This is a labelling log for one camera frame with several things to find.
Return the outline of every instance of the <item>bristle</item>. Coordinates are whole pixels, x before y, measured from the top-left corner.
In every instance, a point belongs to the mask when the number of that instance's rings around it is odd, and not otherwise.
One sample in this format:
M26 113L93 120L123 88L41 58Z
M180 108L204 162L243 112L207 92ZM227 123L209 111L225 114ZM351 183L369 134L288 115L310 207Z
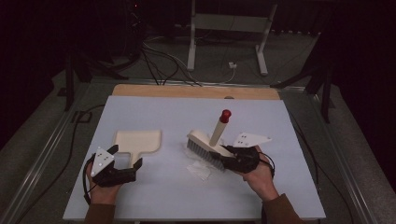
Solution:
M195 154L197 154L199 157L201 157L205 161L210 162L214 167L218 168L219 170L221 170L221 171L225 170L221 161L213 159L208 151L206 151L204 148L198 146L190 139L187 142L187 148L189 148L191 151L193 151Z

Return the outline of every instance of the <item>brush handle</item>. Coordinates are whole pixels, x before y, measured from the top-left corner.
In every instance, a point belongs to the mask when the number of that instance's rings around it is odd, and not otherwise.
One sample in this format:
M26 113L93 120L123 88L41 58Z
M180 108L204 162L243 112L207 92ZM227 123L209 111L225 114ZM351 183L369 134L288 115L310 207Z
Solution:
M213 147L218 143L218 141L221 137L221 134L223 133L223 131L225 129L225 126L227 126L228 119L230 116L231 116L230 110L226 109L226 110L222 111L221 117L219 118L219 121L218 121L218 124L216 125L215 131L213 132L212 137L210 138L210 141L209 141L210 146Z

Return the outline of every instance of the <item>metal stand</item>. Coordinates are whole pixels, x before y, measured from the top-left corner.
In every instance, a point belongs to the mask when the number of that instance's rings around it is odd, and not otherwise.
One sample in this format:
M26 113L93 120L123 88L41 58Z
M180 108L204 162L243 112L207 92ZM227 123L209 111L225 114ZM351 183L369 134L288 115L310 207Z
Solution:
M326 66L316 66L307 71L303 71L300 74L291 77L281 83L270 85L271 88L283 89L292 83L308 76L312 76L308 84L305 87L305 91L308 94L316 94L318 90L323 85L322 101L321 101L321 115L327 123L329 120L329 103L330 103L330 90L332 84L332 70L334 64L329 64Z
M191 36L189 59L187 61L187 69L194 70L195 64L195 30L224 30L224 31L242 31L252 33L262 33L262 42L256 46L257 61L260 67L260 74L268 75L267 66L265 64L262 51L265 42L271 30L272 21L276 13L277 5L272 5L270 14L267 18L262 17L243 17L229 16L217 14L202 14L195 12L195 0L191 0Z
M66 106L64 111L68 111L70 106L74 102L74 72L78 76L79 81L81 82L90 82L92 79L92 75L90 69L88 67L96 68L102 71L104 74L113 77L119 80L126 80L128 77L123 77L113 70L107 68L96 60L92 59L84 52L79 51L77 49L70 49L66 54L65 59L65 75L66 75L66 88L65 88L65 96L66 96Z

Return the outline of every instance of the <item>red knob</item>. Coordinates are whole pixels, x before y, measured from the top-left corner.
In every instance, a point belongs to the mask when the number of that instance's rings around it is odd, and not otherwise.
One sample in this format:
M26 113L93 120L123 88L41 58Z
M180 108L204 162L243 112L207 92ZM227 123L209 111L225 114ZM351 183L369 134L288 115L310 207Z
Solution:
M223 112L221 113L221 117L220 117L220 122L221 123L228 123L228 119L231 116L231 111L230 110L223 110Z

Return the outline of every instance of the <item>white board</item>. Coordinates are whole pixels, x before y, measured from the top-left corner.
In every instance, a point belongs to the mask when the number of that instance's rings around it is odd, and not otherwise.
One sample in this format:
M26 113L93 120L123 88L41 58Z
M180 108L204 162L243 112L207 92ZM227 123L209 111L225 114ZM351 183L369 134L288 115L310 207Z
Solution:
M116 219L261 218L260 198L239 175L215 170L203 181L187 169L193 160L184 152L186 135L191 129L213 132L223 109L233 113L221 137L225 143L243 132L271 137L261 148L276 164L279 193L287 194L301 218L325 217L283 101L109 96L85 161L98 147L110 148L116 131L163 132L161 148L143 157L136 181L121 188ZM87 210L79 174L64 219L82 220Z

